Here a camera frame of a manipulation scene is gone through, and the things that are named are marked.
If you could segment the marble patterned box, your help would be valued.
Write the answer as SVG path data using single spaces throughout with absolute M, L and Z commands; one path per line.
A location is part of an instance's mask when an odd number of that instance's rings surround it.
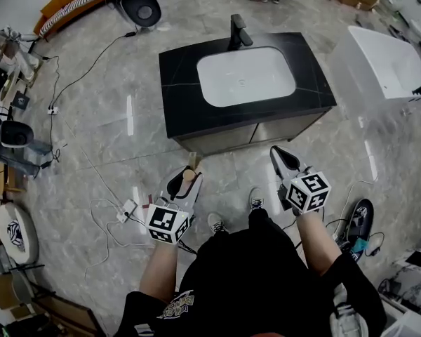
M 391 293 L 421 309 L 421 249 L 406 250 L 391 265 Z

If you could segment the black vanity countertop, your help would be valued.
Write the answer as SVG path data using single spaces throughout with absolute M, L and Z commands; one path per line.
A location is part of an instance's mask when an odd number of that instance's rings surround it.
M 251 39 L 256 48 L 275 48 L 283 54 L 297 84 L 295 92 L 264 102 L 214 107 L 203 96 L 196 65 L 208 55 L 226 53 L 229 39 L 164 51 L 159 54 L 159 70 L 168 138 L 187 139 L 266 121 L 325 114 L 336 107 L 326 76 L 301 33 L 254 34 Z

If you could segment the white power strip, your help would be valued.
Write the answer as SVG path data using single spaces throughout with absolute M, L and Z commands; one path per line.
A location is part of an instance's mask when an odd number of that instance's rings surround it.
M 125 223 L 134 213 L 137 208 L 137 204 L 132 200 L 128 199 L 123 206 L 117 208 L 117 219 L 120 223 Z

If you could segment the black trousers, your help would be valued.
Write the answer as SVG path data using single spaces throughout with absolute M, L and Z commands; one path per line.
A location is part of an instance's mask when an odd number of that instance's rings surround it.
M 248 229 L 235 233 L 226 231 L 220 225 L 214 231 L 213 240 L 232 244 L 272 244 L 274 241 L 286 241 L 288 235 L 269 217 L 263 208 L 254 208 L 248 215 Z

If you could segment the round white printed cushion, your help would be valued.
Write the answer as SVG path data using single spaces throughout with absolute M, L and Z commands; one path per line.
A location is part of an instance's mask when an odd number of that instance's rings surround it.
M 39 242 L 30 216 L 18 205 L 0 206 L 0 240 L 6 253 L 17 264 L 34 263 L 39 255 Z

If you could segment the white and black pod backpack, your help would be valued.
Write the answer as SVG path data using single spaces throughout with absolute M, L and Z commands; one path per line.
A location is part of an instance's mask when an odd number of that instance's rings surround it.
M 32 128 L 24 123 L 0 119 L 0 145 L 8 148 L 24 148 L 34 139 Z

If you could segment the person's white shoe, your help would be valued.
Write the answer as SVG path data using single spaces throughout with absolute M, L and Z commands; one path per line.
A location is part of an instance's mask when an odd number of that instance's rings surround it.
M 208 225 L 213 234 L 229 234 L 222 217 L 218 213 L 208 214 Z
M 251 211 L 262 209 L 264 206 L 263 191 L 259 187 L 254 187 L 248 197 L 248 205 Z

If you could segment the black pod case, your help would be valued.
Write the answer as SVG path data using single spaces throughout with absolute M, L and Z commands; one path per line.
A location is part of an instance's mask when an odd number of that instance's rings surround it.
M 374 207 L 369 199 L 360 199 L 349 219 L 347 240 L 354 245 L 358 239 L 367 241 L 373 225 Z

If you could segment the wooden frame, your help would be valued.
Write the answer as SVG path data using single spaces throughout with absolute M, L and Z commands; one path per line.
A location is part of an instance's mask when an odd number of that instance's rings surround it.
M 30 286 L 34 293 L 32 302 L 66 327 L 87 337 L 106 337 L 90 308 L 62 298 L 56 292 L 33 282 L 30 283 Z

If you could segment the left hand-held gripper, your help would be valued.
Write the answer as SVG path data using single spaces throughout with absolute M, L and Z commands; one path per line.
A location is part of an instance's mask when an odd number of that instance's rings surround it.
M 203 174 L 197 173 L 189 186 L 184 179 L 186 170 L 189 170 L 189 166 L 169 172 L 160 184 L 160 195 L 163 197 L 158 197 L 148 207 L 145 227 L 151 238 L 158 242 L 176 245 L 191 227 Z M 183 201 L 173 201 L 180 197 Z

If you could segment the person's left forearm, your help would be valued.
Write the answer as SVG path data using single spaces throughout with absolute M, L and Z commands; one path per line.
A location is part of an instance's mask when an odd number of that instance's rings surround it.
M 178 248 L 158 242 L 142 274 L 139 291 L 164 303 L 173 299 L 176 288 Z

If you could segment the white sink basin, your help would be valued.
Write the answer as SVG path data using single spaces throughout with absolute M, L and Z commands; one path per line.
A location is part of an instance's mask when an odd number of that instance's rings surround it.
M 203 97 L 215 107 L 286 97 L 297 87 L 283 53 L 273 47 L 208 55 L 196 68 Z

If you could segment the white bathtub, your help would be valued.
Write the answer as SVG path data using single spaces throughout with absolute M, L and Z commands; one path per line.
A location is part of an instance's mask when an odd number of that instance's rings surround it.
M 328 57 L 334 86 L 352 103 L 416 101 L 421 58 L 413 46 L 386 34 L 349 26 Z

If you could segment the black faucet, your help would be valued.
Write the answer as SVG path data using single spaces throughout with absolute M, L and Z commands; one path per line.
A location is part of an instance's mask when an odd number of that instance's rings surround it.
M 246 33 L 246 24 L 239 14 L 232 14 L 230 17 L 231 22 L 231 36 L 229 40 L 228 50 L 235 51 L 241 46 L 252 46 L 253 40 Z

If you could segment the person's left white shoe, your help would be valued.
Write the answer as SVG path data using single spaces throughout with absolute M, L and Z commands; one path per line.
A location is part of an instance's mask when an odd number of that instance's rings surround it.
M 208 214 L 208 225 L 213 234 L 229 234 L 222 217 L 218 213 Z

